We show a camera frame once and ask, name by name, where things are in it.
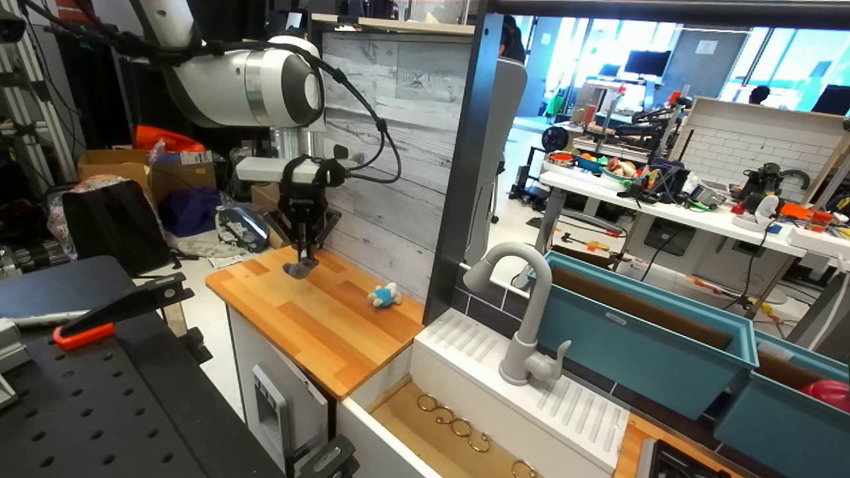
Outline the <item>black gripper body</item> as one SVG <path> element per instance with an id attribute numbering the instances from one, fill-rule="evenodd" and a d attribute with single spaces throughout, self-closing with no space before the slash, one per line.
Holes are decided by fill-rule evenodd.
<path id="1" fill-rule="evenodd" d="M 333 230 L 328 189 L 345 180 L 339 159 L 296 156 L 279 180 L 279 220 L 291 242 L 321 242 Z"/>

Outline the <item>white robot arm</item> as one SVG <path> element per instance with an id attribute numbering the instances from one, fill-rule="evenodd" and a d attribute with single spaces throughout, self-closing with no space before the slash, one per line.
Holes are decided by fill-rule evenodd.
<path id="1" fill-rule="evenodd" d="M 130 0 L 147 41 L 165 60 L 167 86 L 186 116 L 204 128 L 268 128 L 279 137 L 264 180 L 279 180 L 271 225 L 296 250 L 296 269 L 311 272 L 335 228 L 328 189 L 345 180 L 339 159 L 319 159 L 301 144 L 324 115 L 321 56 L 307 37 L 219 46 L 200 35 L 189 0 Z"/>

